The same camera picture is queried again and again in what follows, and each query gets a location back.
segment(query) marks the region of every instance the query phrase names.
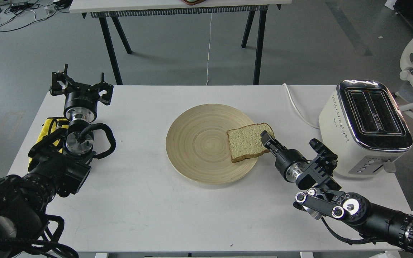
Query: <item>gray floor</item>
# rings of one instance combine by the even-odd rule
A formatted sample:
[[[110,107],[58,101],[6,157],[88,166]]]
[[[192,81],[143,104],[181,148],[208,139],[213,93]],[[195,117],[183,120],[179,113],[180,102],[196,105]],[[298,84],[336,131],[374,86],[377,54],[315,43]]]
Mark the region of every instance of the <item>gray floor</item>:
[[[391,91],[398,90],[403,84],[398,76],[399,59],[413,31],[384,3],[294,0],[282,10],[271,6],[260,83],[335,85],[354,78],[377,80]],[[41,9],[37,13],[38,19],[46,15]],[[33,16],[24,13],[3,28],[23,26]],[[210,85],[252,83],[257,17],[248,47],[242,49],[246,18],[247,13],[213,14]],[[134,50],[131,56],[125,53],[109,21],[125,85],[205,84],[210,14],[120,21]],[[97,83],[100,72],[105,72],[106,81],[115,83],[98,19],[59,13],[27,28],[0,33],[0,177],[7,174],[31,126],[49,88],[51,72],[65,63],[68,74],[78,82]],[[62,97],[57,98],[62,105]],[[413,121],[407,121],[413,134]],[[413,149],[399,160],[397,177],[413,209]]]

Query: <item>white toaster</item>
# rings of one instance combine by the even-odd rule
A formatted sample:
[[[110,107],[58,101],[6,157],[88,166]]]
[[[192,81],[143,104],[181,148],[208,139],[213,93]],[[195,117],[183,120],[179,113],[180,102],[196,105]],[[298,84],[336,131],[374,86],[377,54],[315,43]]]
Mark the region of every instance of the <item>white toaster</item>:
[[[319,116],[323,143],[338,155],[334,170],[354,178],[395,172],[412,137],[391,93],[369,80],[340,82]]]

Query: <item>black table leg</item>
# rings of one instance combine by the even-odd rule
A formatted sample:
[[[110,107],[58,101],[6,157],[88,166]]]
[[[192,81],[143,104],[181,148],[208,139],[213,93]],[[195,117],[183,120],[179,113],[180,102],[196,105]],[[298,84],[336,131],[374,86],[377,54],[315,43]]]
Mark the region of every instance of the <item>black table leg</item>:
[[[122,40],[123,46],[125,47],[125,50],[127,51],[127,54],[132,53],[132,49],[130,48],[130,45],[128,44],[127,38],[125,34],[123,33],[122,26],[120,25],[119,19],[117,17],[111,17],[113,20],[114,26],[116,26],[116,30],[118,30],[119,36]]]
[[[259,29],[257,31],[256,62],[254,64],[253,85],[259,85],[259,75],[261,73],[262,47],[264,45],[265,19],[267,10],[261,10],[259,14]]]
[[[243,34],[243,40],[241,41],[241,47],[246,48],[246,43],[248,42],[248,36],[250,35],[251,25],[253,24],[255,10],[251,10],[248,14],[248,21],[246,21],[245,34]]]
[[[114,78],[116,78],[116,84],[123,85],[118,61],[116,59],[116,53],[114,52],[113,48],[113,42],[111,41],[111,35],[109,34],[108,22],[106,22],[106,18],[99,18],[99,20],[101,30],[103,32],[103,37],[105,38],[106,48],[108,49],[109,60],[111,61],[111,66],[113,67]]]

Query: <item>white table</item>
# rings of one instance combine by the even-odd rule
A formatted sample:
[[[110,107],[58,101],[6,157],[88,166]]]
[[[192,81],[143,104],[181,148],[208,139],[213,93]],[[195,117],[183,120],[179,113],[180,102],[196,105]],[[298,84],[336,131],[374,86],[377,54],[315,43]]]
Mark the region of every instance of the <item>white table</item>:
[[[290,86],[305,117],[317,123],[334,86]],[[46,95],[9,171],[27,172],[30,147],[41,124],[63,112],[64,98]],[[224,186],[196,183],[172,167],[165,150],[171,123],[185,110],[206,103],[240,109],[255,123],[266,122],[276,138],[307,159],[319,130],[295,114],[282,86],[115,86],[110,106],[99,105],[97,123],[108,124],[116,151],[92,162],[92,171],[74,196],[57,196],[48,214],[62,216],[61,243],[79,252],[274,252],[397,250],[385,243],[353,245],[332,237],[321,221],[294,209],[299,192],[274,166],[271,154],[259,157],[244,178]],[[95,148],[108,148],[96,134]],[[343,191],[410,213],[395,175],[368,180],[334,177]],[[344,237],[358,239],[346,225],[328,219]]]
[[[153,15],[174,15],[174,14],[198,14],[198,13],[229,13],[235,11],[249,11],[248,21],[241,47],[245,48],[248,42],[254,14],[258,10],[259,28],[257,32],[256,61],[254,67],[253,84],[259,84],[261,70],[262,47],[264,45],[264,31],[269,5],[276,4],[278,8],[282,4],[290,4],[292,0],[207,0],[197,5],[187,5],[181,0],[74,0],[69,11],[71,13],[90,13],[92,17],[99,18],[103,38],[113,68],[117,85],[122,85],[122,78],[113,42],[111,40],[106,18],[111,18],[119,33],[120,39],[128,54],[132,54],[132,49],[122,29],[118,17],[120,16],[153,16]]]

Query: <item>wooden plate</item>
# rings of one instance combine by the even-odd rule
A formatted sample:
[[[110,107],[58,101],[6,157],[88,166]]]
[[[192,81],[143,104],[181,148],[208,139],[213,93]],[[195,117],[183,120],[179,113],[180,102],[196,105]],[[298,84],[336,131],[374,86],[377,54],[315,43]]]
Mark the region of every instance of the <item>wooden plate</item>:
[[[171,125],[165,145],[173,167],[200,183],[231,183],[248,173],[257,158],[232,163],[227,130],[254,124],[242,111],[221,104],[195,106]]]

